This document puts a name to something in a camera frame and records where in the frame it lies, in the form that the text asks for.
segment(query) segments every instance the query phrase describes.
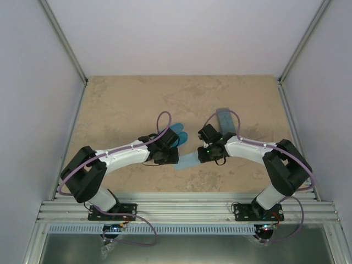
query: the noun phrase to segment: aluminum frame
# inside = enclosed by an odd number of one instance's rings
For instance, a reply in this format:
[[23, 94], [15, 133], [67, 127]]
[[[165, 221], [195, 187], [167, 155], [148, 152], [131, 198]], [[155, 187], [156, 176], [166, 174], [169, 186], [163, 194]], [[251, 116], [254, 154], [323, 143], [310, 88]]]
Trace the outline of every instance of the aluminum frame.
[[[288, 119], [293, 140], [302, 151], [301, 144], [289, 102], [285, 95], [284, 87], [278, 85], [282, 104]], [[79, 114], [81, 103], [76, 112], [75, 120]], [[37, 222], [25, 256], [25, 264], [40, 263], [40, 258], [45, 250], [46, 237], [51, 224], [54, 223], [80, 223], [88, 224], [87, 210], [83, 205], [76, 203], [72, 197], [62, 196], [53, 188], [53, 199], [43, 201], [38, 213]], [[257, 193], [131, 193], [117, 194], [121, 202], [136, 202], [139, 204], [139, 215], [153, 223], [189, 223], [189, 224], [258, 224], [258, 222], [236, 222], [230, 211], [232, 202], [250, 202]], [[305, 224], [322, 224], [326, 234], [326, 242], [331, 250], [335, 263], [351, 262], [351, 255], [344, 237], [337, 211], [333, 202], [322, 202], [317, 190], [300, 192], [296, 194], [305, 211]], [[300, 222], [300, 207], [294, 200], [283, 202], [285, 221], [282, 224], [295, 224]]]
[[62, 31], [59, 22], [57, 21], [49, 3], [47, 2], [47, 0], [38, 0], [40, 6], [42, 7], [44, 13], [46, 14], [46, 16], [48, 17], [48, 20], [50, 22], [50, 24], [53, 27], [53, 31], [56, 33], [56, 35], [58, 36], [61, 44], [63, 45], [67, 56], [70, 58], [75, 70], [77, 71], [78, 75], [81, 77], [82, 82], [86, 85], [87, 84], [87, 77], [84, 74], [82, 67], [75, 55], [75, 53], [73, 52], [70, 43], [68, 42], [64, 32]]
[[326, 11], [328, 10], [328, 8], [330, 7], [332, 2], [333, 2], [333, 0], [323, 0], [322, 3], [320, 4], [317, 12], [315, 13], [313, 19], [311, 20], [306, 32], [304, 33], [303, 37], [301, 38], [300, 42], [297, 45], [297, 48], [295, 49], [294, 53], [292, 54], [288, 64], [286, 65], [285, 69], [283, 70], [282, 75], [279, 78], [280, 84], [284, 83], [287, 75], [291, 71], [291, 68], [293, 67], [294, 63], [296, 62], [298, 56], [301, 54], [302, 50], [304, 49], [305, 45], [309, 41], [310, 37], [313, 35], [314, 31], [317, 28], [317, 25], [324, 17]]

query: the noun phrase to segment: white backdrop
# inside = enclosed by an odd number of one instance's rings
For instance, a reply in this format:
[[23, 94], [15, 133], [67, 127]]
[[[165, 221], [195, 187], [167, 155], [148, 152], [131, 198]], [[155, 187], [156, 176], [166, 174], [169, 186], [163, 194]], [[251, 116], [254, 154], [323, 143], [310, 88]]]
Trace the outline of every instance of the white backdrop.
[[333, 1], [286, 85], [322, 198], [336, 204], [352, 248], [352, 1]]
[[280, 76], [322, 0], [49, 0], [87, 76]]
[[35, 0], [0, 1], [0, 263], [22, 263], [83, 84]]

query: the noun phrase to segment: light blue towel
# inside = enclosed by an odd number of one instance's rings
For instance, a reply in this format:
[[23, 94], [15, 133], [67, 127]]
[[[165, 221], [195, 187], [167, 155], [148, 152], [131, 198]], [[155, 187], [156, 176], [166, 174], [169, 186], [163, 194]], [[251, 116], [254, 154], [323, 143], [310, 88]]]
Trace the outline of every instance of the light blue towel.
[[200, 164], [198, 151], [182, 155], [179, 157], [178, 164], [174, 164], [174, 169], [187, 169]]

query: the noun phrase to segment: metal panel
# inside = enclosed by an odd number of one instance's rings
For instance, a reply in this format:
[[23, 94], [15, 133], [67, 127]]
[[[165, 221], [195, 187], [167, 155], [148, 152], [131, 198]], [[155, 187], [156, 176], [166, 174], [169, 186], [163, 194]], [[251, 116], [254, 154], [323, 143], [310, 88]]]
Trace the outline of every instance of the metal panel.
[[320, 195], [333, 200], [352, 247], [352, 1], [333, 1], [285, 81]]
[[39, 263], [45, 247], [49, 227], [49, 224], [35, 224], [24, 258], [24, 264]]
[[[295, 228], [279, 227], [275, 236], [286, 236]], [[128, 235], [126, 239], [149, 243], [153, 237]], [[163, 235], [153, 247], [117, 244], [105, 260], [100, 259], [101, 246], [99, 235], [50, 234], [42, 264], [333, 263], [319, 226], [305, 226], [292, 239], [271, 245], [259, 244], [252, 235]]]
[[324, 231], [335, 263], [351, 264], [352, 258], [341, 225], [324, 225]]
[[[51, 224], [50, 234], [102, 234], [104, 224]], [[253, 224], [153, 224], [158, 235], [254, 235]], [[114, 227], [106, 234], [153, 235], [147, 224]]]
[[277, 77], [321, 1], [48, 0], [88, 76]]
[[1, 263], [21, 263], [83, 84], [37, 1], [0, 1]]

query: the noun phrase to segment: black cable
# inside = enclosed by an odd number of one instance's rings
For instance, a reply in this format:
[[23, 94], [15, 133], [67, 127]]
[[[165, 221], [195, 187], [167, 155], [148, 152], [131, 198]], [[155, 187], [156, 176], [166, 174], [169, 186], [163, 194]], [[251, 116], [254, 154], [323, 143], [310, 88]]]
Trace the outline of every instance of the black cable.
[[86, 202], [83, 202], [83, 206], [84, 206], [88, 211], [93, 212], [92, 210], [90, 210], [90, 208], [88, 208], [88, 207], [86, 206]]
[[148, 137], [150, 137], [150, 138], [151, 137], [155, 138], [156, 136], [158, 136], [158, 134], [155, 134], [155, 133], [148, 135]]
[[226, 158], [224, 157], [224, 162], [222, 164], [219, 164], [218, 161], [215, 161], [217, 166], [223, 166], [226, 163]]
[[232, 210], [234, 204], [240, 205], [241, 203], [240, 203], [240, 202], [233, 202], [233, 203], [231, 204], [231, 212], [232, 212], [232, 213], [234, 213], [234, 211]]

